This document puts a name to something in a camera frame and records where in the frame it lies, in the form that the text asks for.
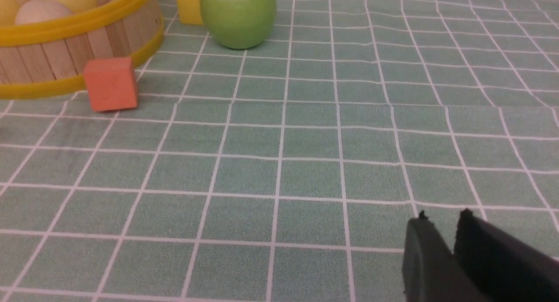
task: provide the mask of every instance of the yellow plastic band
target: yellow plastic band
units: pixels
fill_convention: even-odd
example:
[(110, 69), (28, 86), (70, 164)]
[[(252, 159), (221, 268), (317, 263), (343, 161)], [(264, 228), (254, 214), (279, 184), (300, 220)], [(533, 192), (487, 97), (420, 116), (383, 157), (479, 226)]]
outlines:
[(53, 21), (0, 28), (0, 47), (38, 44), (81, 35), (131, 15), (149, 0), (114, 0), (83, 13)]
[[(157, 34), (144, 47), (131, 55), (134, 67), (142, 65), (152, 57), (163, 43), (164, 24), (161, 23)], [(83, 76), (62, 80), (46, 81), (44, 83), (28, 83), (25, 85), (0, 85), (0, 99), (39, 99), (41, 97), (56, 97), (84, 90), (86, 84)]]

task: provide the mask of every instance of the table surface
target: table surface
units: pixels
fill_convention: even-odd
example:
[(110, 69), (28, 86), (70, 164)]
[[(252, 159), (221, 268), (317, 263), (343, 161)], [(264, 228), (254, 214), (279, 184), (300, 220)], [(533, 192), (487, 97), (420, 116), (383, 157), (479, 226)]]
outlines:
[(277, 0), (249, 51), (160, 2), (138, 109), (0, 101), (1, 302), (403, 302), (421, 210), (559, 257), (559, 0)]

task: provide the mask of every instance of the orange block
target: orange block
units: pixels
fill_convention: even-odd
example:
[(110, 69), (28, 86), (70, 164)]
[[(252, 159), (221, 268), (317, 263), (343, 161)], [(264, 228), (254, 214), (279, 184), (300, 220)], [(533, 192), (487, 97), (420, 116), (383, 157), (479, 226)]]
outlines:
[(130, 57), (92, 59), (83, 70), (83, 78), (94, 111), (138, 107), (138, 84)]

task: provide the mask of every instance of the wooden basket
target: wooden basket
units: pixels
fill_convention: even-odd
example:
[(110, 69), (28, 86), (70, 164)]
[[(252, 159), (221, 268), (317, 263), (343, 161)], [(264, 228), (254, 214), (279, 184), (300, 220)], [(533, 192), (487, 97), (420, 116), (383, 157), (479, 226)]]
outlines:
[(0, 99), (79, 91), (90, 59), (131, 56), (137, 67), (156, 53), (163, 41), (157, 0), (97, 1), (70, 17), (0, 27)]

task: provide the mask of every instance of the green ball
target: green ball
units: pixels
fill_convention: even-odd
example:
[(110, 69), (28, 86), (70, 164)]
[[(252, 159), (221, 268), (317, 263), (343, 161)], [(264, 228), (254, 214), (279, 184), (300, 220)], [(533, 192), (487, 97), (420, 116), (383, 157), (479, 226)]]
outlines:
[(276, 0), (200, 0), (200, 14), (215, 41), (230, 49), (250, 49), (269, 37)]

